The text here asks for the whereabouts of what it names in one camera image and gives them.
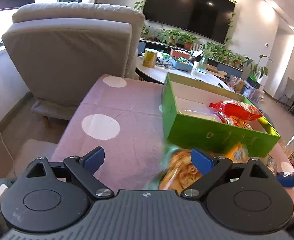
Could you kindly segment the green cardboard box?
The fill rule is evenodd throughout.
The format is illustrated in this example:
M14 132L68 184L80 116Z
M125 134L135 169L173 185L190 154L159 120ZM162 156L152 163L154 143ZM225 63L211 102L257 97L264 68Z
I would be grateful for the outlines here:
M198 148L225 153L242 143L251 157L265 157L280 135L261 116L249 121L249 127L223 122L219 110L210 107L220 101L251 104L246 97L209 83L168 73L162 91L164 139L181 148Z

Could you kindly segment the white round coffee table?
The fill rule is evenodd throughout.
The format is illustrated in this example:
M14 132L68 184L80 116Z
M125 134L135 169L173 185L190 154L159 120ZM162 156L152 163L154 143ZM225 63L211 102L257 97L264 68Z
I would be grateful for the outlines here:
M230 91L230 88L223 81L221 81L218 77L214 76L213 74L209 74L209 73L204 74L197 70L192 70L190 73L190 72L177 70L175 68L163 68L156 65L153 68L149 68L149 67L143 66L142 63L143 63L143 57L142 56L137 57L135 72L137 73L139 78L144 81L164 84L165 79L167 77L167 73L169 72L176 75L185 76L193 80L199 80L205 83L209 83L211 85L224 88Z

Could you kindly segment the red chip bag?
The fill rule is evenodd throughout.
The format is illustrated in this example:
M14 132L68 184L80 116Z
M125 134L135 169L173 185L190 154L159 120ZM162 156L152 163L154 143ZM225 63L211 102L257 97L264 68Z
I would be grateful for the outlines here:
M255 106L236 100L210 103L209 107L216 112L223 123L246 129L252 129L250 122L263 116Z

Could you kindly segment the glass vase with plant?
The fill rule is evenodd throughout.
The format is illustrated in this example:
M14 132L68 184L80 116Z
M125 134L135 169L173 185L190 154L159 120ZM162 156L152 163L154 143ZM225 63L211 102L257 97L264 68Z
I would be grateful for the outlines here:
M206 44L203 44L201 46L202 50L202 58L200 59L198 71L202 73L206 73L207 65L208 65L208 59L213 59L216 55L216 48L214 45L212 45L210 42L207 42Z

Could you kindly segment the yellow tin can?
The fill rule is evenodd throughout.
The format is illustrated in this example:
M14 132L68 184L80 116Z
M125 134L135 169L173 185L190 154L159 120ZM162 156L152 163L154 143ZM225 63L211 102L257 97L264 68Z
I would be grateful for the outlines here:
M155 66L157 54L157 50L146 48L142 65L144 67L153 68Z

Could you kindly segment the blue snack tray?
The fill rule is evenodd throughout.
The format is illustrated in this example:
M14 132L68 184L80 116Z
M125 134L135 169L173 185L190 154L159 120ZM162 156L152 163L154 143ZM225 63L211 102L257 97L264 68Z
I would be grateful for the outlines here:
M190 72L193 69L193 64L183 57L171 57L171 64L175 69Z

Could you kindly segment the dark tv cabinet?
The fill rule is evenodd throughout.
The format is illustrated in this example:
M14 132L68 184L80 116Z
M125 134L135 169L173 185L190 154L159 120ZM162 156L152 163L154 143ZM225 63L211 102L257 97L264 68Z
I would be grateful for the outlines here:
M171 50L179 50L182 51L184 54L186 54L186 58L190 58L193 51L191 50L185 50L182 47L175 47L175 46L171 46L168 45L166 43L161 43L161 42L156 42L156 41L149 41L149 40L144 40L144 39L140 39L139 44L138 44L138 53L142 54L146 48L151 48L151 49L155 49L157 51L160 52L164 52L167 54L170 54ZM210 64L211 66L216 67L218 70L222 70L227 72L228 75L241 75L244 71L244 65L240 64L239 67L235 67L234 65L230 64L230 63L223 63L221 61L219 61L216 58L210 57L208 59L208 64Z

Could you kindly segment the pink polka dot tablecloth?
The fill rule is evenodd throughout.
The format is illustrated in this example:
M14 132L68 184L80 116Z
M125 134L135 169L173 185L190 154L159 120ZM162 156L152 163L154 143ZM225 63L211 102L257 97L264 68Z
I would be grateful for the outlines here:
M177 146L164 139L163 87L101 76L77 108L51 160L83 157L101 146L104 163L94 176L114 192L142 190L161 172L169 147ZM273 174L283 179L293 176L294 168L278 142L259 159Z

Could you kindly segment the black wall television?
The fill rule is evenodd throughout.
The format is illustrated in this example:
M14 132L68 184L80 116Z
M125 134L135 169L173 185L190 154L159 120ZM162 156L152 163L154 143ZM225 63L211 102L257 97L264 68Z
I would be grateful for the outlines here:
M147 20L223 43L235 4L230 0L146 0L142 13Z

